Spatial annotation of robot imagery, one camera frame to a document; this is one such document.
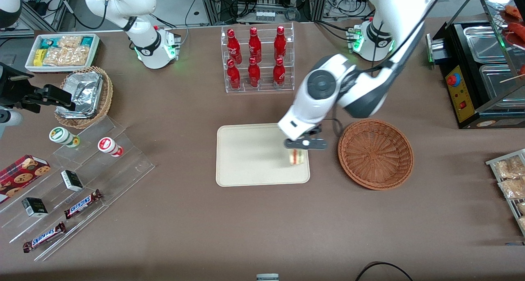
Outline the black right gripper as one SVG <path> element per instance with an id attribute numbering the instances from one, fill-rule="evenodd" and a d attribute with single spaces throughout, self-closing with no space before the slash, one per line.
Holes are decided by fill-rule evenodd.
<path id="1" fill-rule="evenodd" d="M 75 111 L 76 104 L 72 95 L 54 85 L 45 85 L 34 94 L 35 88 L 29 79 L 34 75 L 16 70 L 3 63 L 0 78 L 0 105 L 2 108 L 18 108 L 33 113 L 41 112 L 41 105 L 63 107 Z"/>

